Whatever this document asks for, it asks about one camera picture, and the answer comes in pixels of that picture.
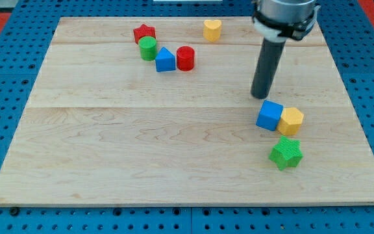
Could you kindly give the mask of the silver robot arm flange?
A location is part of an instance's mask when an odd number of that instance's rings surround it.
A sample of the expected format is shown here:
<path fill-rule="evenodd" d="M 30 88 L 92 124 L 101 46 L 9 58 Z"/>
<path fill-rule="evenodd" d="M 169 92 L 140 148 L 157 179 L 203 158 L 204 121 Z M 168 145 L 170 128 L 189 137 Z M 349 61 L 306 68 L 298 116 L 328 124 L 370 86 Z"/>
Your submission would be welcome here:
<path fill-rule="evenodd" d="M 321 8 L 316 0 L 257 0 L 253 26 L 270 42 L 301 41 L 317 22 Z"/>

